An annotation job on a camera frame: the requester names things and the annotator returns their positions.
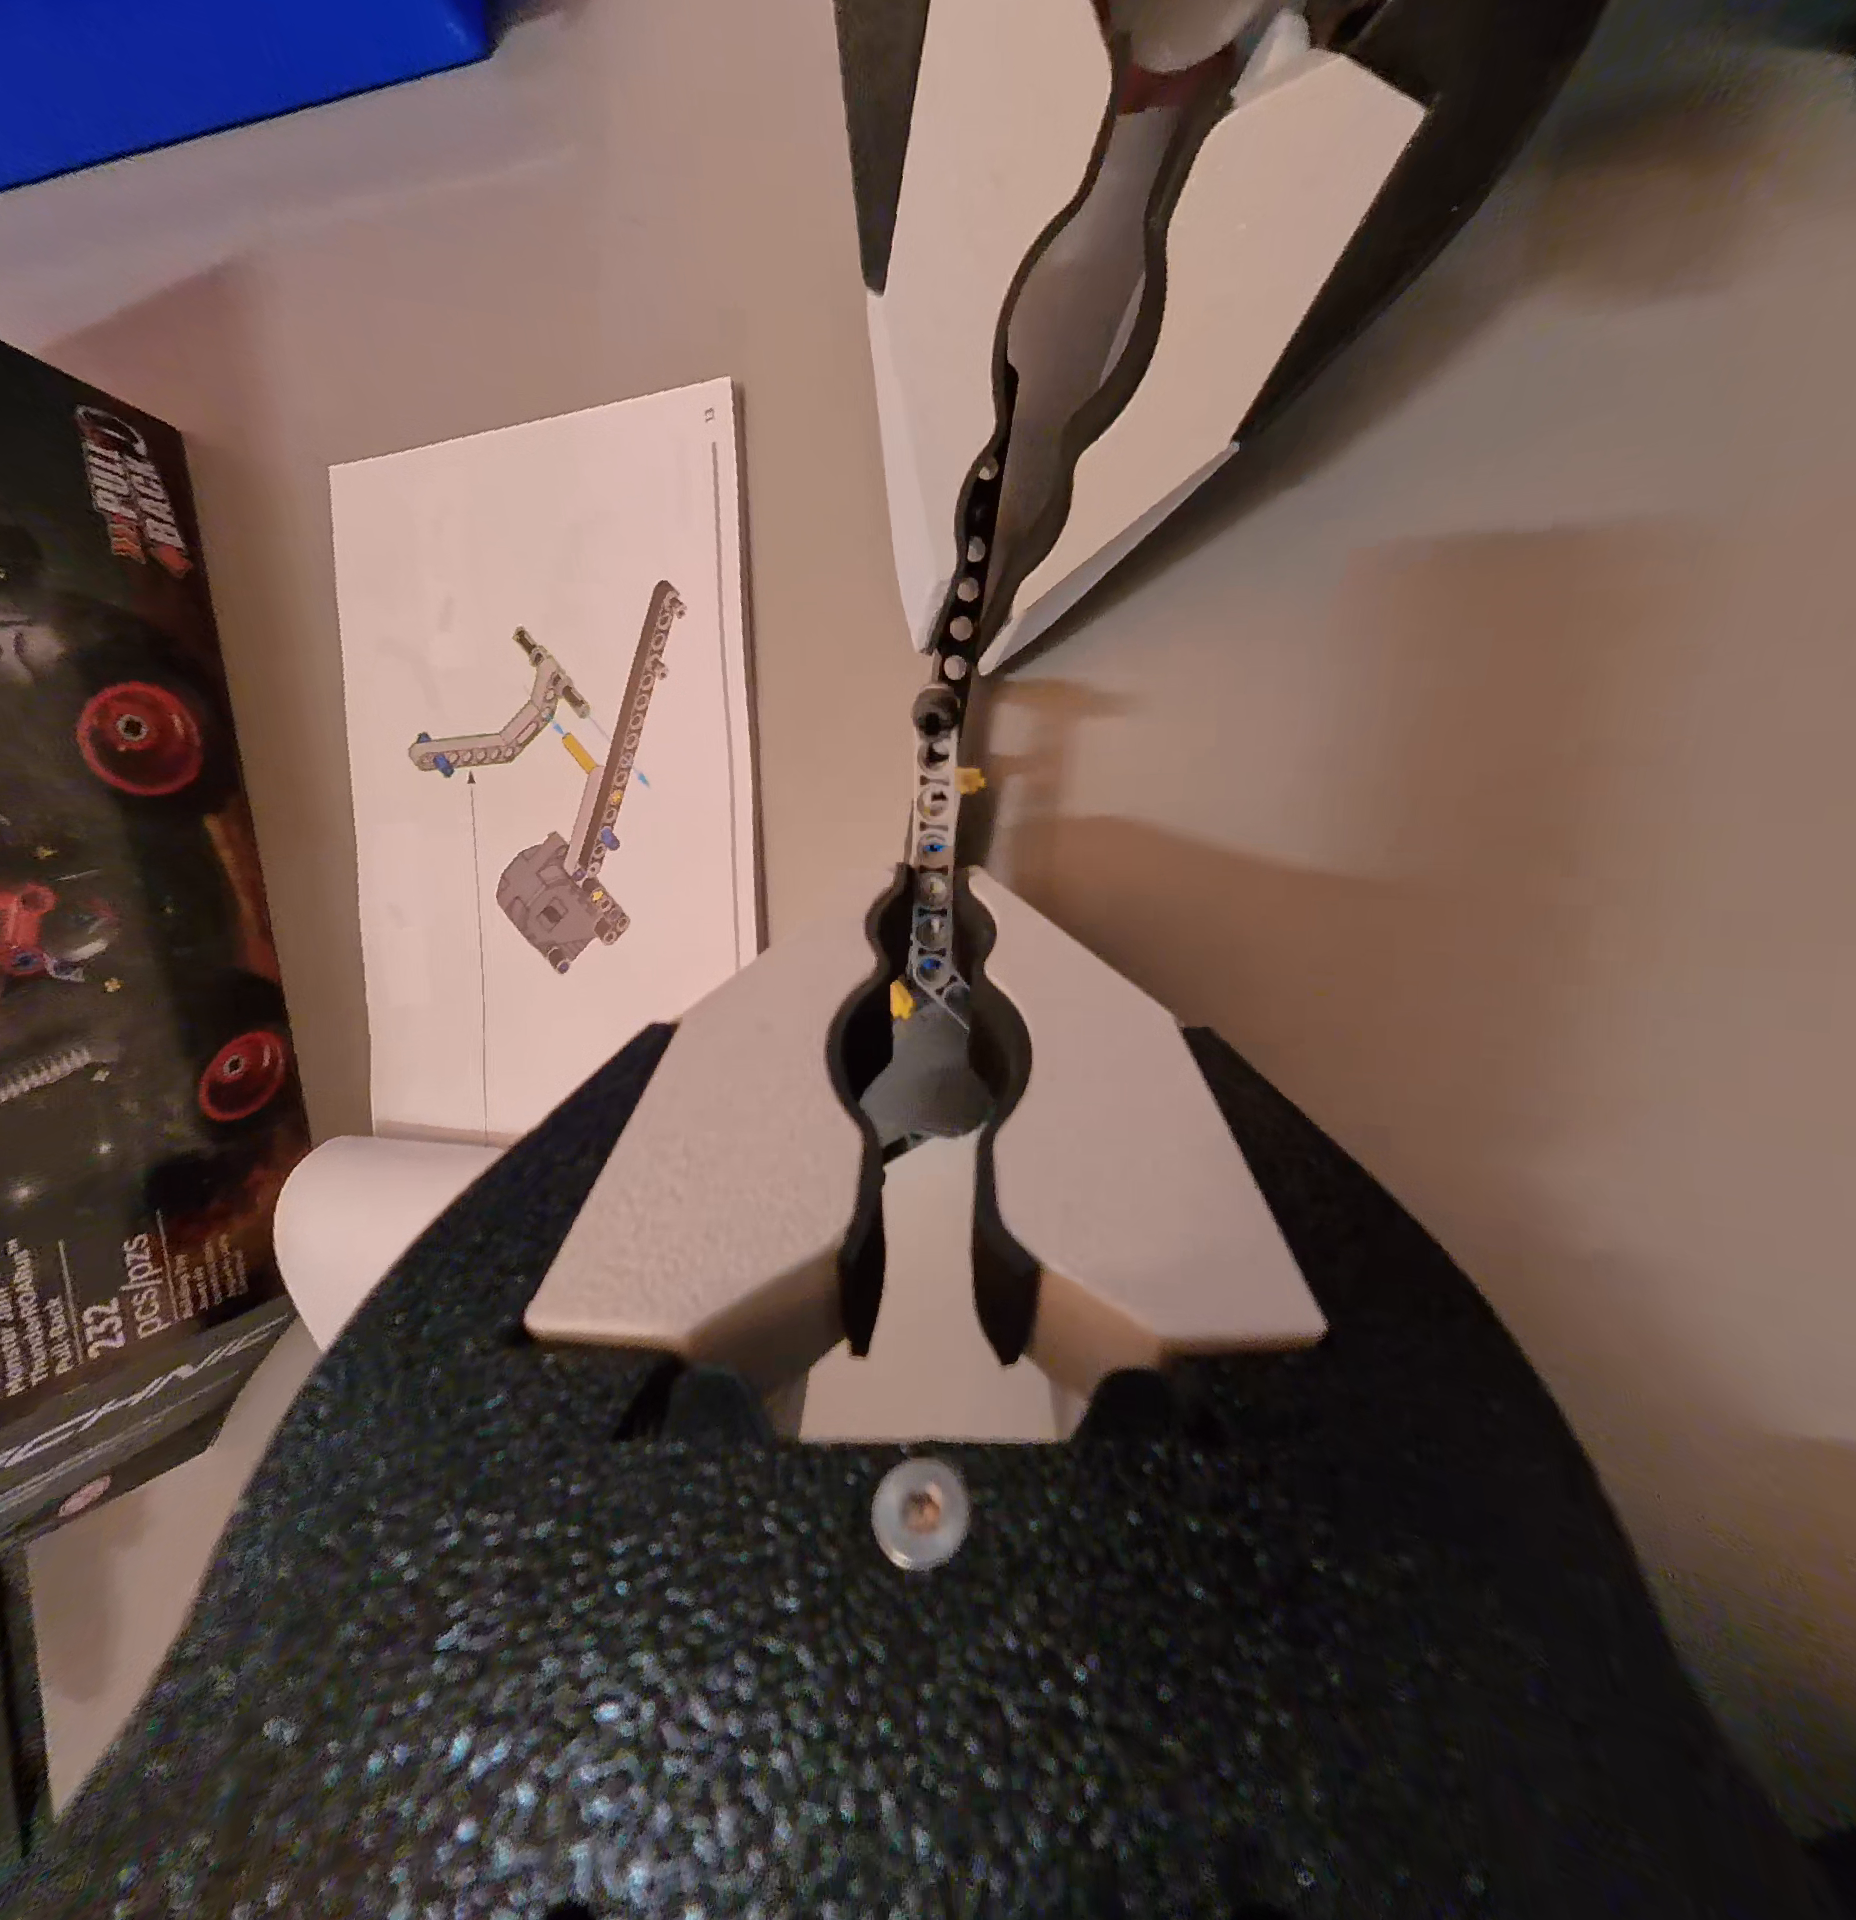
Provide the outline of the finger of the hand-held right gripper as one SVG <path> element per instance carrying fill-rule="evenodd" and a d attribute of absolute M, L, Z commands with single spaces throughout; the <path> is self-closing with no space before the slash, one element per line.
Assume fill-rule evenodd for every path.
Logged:
<path fill-rule="evenodd" d="M 980 625 L 1058 538 L 1133 390 L 1130 3 L 933 3 L 886 290 L 867 291 L 892 569 L 919 651 L 979 458 L 1004 468 Z"/>
<path fill-rule="evenodd" d="M 1001 673 L 1241 447 L 1334 265 L 1428 110 L 1279 6 L 1166 215 L 1163 314 L 1113 422 L 1068 468 L 1068 514 L 983 651 Z"/>

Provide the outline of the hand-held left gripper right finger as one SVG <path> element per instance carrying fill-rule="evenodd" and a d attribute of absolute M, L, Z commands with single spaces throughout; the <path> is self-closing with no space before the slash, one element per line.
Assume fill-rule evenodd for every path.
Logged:
<path fill-rule="evenodd" d="M 1318 1343 L 1180 1022 L 970 869 L 993 1116 L 936 1148 L 936 1433 L 1055 1442 L 1113 1375 Z"/>

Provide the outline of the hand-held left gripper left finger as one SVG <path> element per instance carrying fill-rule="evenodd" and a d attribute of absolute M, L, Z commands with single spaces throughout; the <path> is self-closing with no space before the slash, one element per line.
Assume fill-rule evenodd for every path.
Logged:
<path fill-rule="evenodd" d="M 674 1025 L 524 1313 L 539 1342 L 725 1369 L 796 1433 L 886 1274 L 864 1094 L 892 1059 L 910 881 L 856 875 Z"/>

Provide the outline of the grey toy brick assembly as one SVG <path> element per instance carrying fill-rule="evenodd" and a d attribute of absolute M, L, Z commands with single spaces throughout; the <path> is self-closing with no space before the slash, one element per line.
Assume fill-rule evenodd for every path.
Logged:
<path fill-rule="evenodd" d="M 959 915 L 963 806 L 986 786 L 965 766 L 969 692 L 965 660 L 948 660 L 910 708 L 906 945 L 891 982 L 891 1064 L 862 1095 L 886 1161 L 980 1132 L 995 1105 L 972 1055 L 974 1005 Z"/>

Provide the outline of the white instruction booklet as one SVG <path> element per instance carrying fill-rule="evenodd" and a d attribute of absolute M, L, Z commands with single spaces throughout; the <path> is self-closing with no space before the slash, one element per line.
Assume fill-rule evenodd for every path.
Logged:
<path fill-rule="evenodd" d="M 765 941 L 731 377 L 331 468 L 368 1132 L 289 1177 L 316 1349 Z"/>

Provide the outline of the dark toy truck box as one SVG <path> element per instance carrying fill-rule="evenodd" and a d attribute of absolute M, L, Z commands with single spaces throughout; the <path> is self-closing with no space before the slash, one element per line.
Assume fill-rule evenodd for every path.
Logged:
<path fill-rule="evenodd" d="M 0 339 L 0 1559 L 293 1320 L 281 974 L 186 444 Z"/>

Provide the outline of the blue plastic bin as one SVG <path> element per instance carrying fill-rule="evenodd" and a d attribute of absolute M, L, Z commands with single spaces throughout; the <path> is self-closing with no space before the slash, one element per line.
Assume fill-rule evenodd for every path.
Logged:
<path fill-rule="evenodd" d="M 487 1 L 0 1 L 0 193 L 455 72 Z"/>

